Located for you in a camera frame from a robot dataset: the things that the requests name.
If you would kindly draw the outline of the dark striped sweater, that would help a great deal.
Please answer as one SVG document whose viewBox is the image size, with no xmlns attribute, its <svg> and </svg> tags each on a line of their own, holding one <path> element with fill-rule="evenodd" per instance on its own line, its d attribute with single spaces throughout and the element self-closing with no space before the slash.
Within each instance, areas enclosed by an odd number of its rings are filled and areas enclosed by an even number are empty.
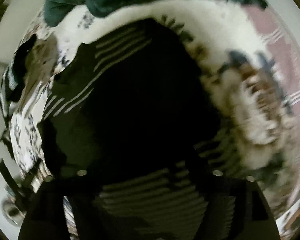
<svg viewBox="0 0 300 240">
<path fill-rule="evenodd" d="M 79 46 L 41 122 L 53 179 L 87 175 L 98 239 L 195 239 L 194 173 L 226 124 L 179 36 L 154 19 Z"/>
</svg>

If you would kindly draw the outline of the folded black grey striped sweater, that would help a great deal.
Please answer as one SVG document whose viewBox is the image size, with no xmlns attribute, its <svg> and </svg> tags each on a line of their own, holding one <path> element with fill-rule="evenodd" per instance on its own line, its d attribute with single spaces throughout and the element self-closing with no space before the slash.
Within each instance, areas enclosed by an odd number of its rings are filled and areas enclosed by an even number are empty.
<svg viewBox="0 0 300 240">
<path fill-rule="evenodd" d="M 29 40 L 24 42 L 15 51 L 13 58 L 6 67 L 1 80 L 0 88 L 0 109 L 5 122 L 5 127 L 9 127 L 15 104 L 20 100 L 25 88 L 25 66 L 26 57 L 37 41 L 37 35 L 33 34 Z"/>
</svg>

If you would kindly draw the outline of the pink floral sheet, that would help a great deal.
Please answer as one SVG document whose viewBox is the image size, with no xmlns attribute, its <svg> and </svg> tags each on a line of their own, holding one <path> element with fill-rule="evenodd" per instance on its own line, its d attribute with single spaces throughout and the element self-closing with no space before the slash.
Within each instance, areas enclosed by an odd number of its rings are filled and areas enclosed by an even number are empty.
<svg viewBox="0 0 300 240">
<path fill-rule="evenodd" d="M 300 47 L 283 19 L 272 9 L 244 7 L 276 62 L 277 76 L 300 123 Z"/>
</svg>

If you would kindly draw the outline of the floral bed cover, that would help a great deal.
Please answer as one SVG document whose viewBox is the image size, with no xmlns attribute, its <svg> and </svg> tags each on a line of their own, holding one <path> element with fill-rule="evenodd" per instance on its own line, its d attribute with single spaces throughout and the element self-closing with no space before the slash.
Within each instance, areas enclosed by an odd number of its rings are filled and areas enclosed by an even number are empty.
<svg viewBox="0 0 300 240">
<path fill-rule="evenodd" d="M 179 34 L 203 70 L 202 83 L 234 127 L 214 157 L 217 170 L 255 179 L 282 239 L 300 230 L 300 123 L 276 74 L 276 62 L 244 7 L 226 0 L 162 0 L 121 8 L 105 18 L 74 7 L 56 27 L 39 11 L 23 36 L 58 41 L 54 73 L 89 43 L 124 24 L 154 18 Z"/>
</svg>

